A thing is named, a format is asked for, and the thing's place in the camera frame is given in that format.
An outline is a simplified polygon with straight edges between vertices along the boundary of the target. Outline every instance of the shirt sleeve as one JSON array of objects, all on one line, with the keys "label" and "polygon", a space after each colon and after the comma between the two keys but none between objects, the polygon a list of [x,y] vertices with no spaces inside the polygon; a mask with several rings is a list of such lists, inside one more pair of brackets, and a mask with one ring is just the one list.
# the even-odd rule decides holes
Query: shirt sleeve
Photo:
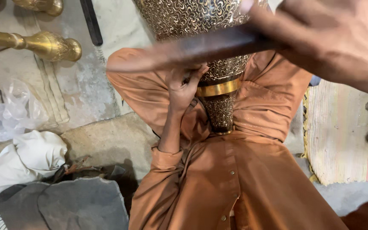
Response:
[{"label": "shirt sleeve", "polygon": [[130,230],[159,229],[179,192],[179,176],[184,168],[182,154],[182,149],[170,154],[152,148],[150,172],[133,197]]}]

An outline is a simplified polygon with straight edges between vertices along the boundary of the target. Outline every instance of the folded cloth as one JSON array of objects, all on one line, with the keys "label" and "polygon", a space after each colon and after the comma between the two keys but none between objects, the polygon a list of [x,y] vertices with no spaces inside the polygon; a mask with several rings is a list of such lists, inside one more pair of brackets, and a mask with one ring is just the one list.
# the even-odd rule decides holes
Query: folded cloth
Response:
[{"label": "folded cloth", "polygon": [[[0,153],[0,192],[54,175],[64,164],[66,151],[66,144],[51,132],[32,131],[17,136]],[[5,228],[0,217],[0,229]]]}]

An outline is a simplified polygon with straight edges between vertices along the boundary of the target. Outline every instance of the gold vase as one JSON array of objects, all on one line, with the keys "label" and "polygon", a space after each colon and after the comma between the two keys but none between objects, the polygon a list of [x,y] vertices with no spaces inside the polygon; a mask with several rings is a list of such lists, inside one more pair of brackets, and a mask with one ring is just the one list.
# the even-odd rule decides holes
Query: gold vase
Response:
[{"label": "gold vase", "polygon": [[16,50],[27,49],[49,60],[77,61],[82,56],[82,47],[75,39],[64,39],[58,34],[41,31],[32,36],[0,32],[0,46]]},{"label": "gold vase", "polygon": [[59,16],[63,11],[63,0],[12,0],[18,6],[33,11]]},{"label": "gold vase", "polygon": [[[240,25],[248,16],[240,12],[242,0],[134,0],[158,41],[180,39]],[[261,7],[267,0],[255,0]],[[196,96],[207,110],[213,131],[219,135],[233,131],[233,104],[240,77],[250,55],[208,63]]]}]

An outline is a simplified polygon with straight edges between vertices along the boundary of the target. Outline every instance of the gold band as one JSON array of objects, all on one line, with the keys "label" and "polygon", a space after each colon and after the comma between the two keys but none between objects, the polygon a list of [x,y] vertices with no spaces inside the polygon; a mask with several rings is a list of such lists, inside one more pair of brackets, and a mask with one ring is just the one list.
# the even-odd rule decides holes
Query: gold band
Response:
[{"label": "gold band", "polygon": [[211,97],[236,91],[241,86],[241,78],[227,81],[213,86],[202,86],[197,88],[197,97]]},{"label": "gold band", "polygon": [[218,134],[218,135],[227,135],[227,134],[229,134],[229,133],[232,133],[232,131],[233,131],[233,130],[230,130],[230,131],[227,131],[227,132],[225,132],[225,133],[218,133],[218,132],[216,132],[216,134]]}]

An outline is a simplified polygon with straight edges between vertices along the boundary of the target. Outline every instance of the grey fabric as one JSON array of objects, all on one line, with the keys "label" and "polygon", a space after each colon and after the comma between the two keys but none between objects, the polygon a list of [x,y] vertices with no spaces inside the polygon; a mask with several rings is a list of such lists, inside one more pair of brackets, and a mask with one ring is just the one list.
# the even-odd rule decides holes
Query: grey fabric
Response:
[{"label": "grey fabric", "polygon": [[128,229],[123,197],[115,181],[80,178],[47,187],[36,182],[14,185],[0,193],[0,214],[9,230]]}]

